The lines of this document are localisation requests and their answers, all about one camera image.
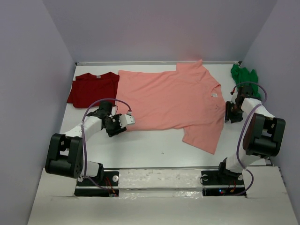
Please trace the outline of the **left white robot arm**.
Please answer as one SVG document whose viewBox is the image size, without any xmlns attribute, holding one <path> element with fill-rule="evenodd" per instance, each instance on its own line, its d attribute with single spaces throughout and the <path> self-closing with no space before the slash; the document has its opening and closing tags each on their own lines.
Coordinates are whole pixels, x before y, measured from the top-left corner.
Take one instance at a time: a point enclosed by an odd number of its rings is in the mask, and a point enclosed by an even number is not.
<svg viewBox="0 0 300 225">
<path fill-rule="evenodd" d="M 104 179 L 103 165 L 87 159 L 87 141 L 96 133 L 105 130 L 109 137 L 127 130 L 135 124 L 131 110 L 126 114 L 112 114 L 114 105 L 100 101 L 98 109 L 87 109 L 79 125 L 63 133 L 55 133 L 50 139 L 45 171 L 49 174 L 88 179 L 91 184 L 99 185 Z"/>
</svg>

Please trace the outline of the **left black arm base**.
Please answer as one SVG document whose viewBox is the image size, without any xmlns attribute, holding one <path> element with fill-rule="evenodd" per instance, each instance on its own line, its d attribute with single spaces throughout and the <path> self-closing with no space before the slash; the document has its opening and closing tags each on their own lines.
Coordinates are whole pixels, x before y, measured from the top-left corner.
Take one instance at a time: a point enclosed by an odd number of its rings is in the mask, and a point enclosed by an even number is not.
<svg viewBox="0 0 300 225">
<path fill-rule="evenodd" d="M 77 181 L 74 195 L 77 197 L 118 197 L 120 173 L 117 170 L 106 170 L 99 164 L 95 177 Z"/>
</svg>

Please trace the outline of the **pink polo shirt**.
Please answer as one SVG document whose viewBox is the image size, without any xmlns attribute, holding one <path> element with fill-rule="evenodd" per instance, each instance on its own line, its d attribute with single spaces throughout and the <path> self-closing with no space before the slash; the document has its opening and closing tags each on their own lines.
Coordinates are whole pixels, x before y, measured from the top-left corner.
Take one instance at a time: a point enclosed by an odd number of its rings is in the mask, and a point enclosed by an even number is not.
<svg viewBox="0 0 300 225">
<path fill-rule="evenodd" d="M 183 142 L 214 154 L 224 126 L 221 85 L 202 61 L 177 63 L 176 70 L 119 70 L 117 99 L 128 103 L 135 124 L 128 131 L 183 129 Z"/>
</svg>

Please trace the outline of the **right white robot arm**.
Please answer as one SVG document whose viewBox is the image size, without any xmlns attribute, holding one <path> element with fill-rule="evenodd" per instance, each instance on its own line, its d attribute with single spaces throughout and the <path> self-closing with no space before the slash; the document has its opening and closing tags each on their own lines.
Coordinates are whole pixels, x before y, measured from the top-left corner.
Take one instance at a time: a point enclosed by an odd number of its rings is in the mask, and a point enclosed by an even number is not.
<svg viewBox="0 0 300 225">
<path fill-rule="evenodd" d="M 241 180 L 243 170 L 259 159 L 278 155 L 284 136 L 286 121 L 268 112 L 266 100 L 254 96 L 254 82 L 241 82 L 234 86 L 231 101 L 225 104 L 225 122 L 244 122 L 238 138 L 236 152 L 225 158 L 216 171 L 219 183 L 232 178 Z"/>
</svg>

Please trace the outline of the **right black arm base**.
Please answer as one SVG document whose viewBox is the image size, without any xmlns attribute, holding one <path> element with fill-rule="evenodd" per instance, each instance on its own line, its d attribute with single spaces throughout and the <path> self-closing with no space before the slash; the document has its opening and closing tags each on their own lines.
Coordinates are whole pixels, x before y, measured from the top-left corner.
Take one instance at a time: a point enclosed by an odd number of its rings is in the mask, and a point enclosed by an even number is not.
<svg viewBox="0 0 300 225">
<path fill-rule="evenodd" d="M 208 196 L 246 196 L 245 184 L 241 173 L 234 173 L 226 169 L 224 159 L 216 170 L 203 170 L 199 182 L 202 185 L 202 195 Z"/>
</svg>

